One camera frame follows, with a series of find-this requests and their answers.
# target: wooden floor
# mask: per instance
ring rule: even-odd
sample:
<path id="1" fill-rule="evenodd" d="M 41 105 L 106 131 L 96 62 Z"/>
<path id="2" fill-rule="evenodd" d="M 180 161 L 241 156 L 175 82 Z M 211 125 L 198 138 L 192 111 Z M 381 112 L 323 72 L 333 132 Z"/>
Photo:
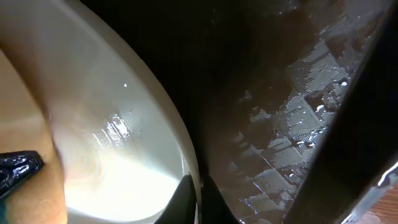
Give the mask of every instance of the wooden floor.
<path id="1" fill-rule="evenodd" d="M 398 223 L 398 184 L 390 189 L 380 201 L 368 211 L 360 224 Z"/>

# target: glossy white surface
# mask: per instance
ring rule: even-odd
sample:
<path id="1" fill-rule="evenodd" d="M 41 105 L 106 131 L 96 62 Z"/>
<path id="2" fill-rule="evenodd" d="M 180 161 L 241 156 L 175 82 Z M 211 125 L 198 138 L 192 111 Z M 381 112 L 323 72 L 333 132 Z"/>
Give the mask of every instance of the glossy white surface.
<path id="1" fill-rule="evenodd" d="M 170 98 L 80 2 L 2 0 L 0 34 L 49 115 L 69 220 L 152 223 L 183 175 L 199 189 L 195 152 Z"/>

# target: wet surface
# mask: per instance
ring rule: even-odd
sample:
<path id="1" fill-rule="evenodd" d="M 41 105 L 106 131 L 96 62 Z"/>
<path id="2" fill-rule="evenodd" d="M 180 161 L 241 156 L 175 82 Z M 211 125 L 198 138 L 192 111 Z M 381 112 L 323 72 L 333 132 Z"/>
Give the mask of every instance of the wet surface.
<path id="1" fill-rule="evenodd" d="M 282 222 L 392 3 L 83 2 L 167 90 L 242 224 Z"/>

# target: white bowl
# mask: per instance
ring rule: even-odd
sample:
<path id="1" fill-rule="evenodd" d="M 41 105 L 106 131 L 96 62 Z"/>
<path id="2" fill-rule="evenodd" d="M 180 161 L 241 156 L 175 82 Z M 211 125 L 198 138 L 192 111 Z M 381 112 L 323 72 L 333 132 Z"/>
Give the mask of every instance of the white bowl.
<path id="1" fill-rule="evenodd" d="M 153 223 L 198 165 L 169 96 L 78 1 L 0 1 L 0 45 L 39 97 L 65 169 L 69 223 Z"/>

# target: white plate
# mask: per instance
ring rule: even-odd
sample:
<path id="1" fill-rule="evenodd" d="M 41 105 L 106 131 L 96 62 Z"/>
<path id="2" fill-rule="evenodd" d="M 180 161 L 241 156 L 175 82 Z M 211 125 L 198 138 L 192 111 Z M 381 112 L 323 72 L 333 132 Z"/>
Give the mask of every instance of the white plate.
<path id="1" fill-rule="evenodd" d="M 2 0 L 0 45 L 49 116 L 69 223 L 152 223 L 188 173 L 200 198 L 195 151 L 169 96 L 84 5 Z"/>

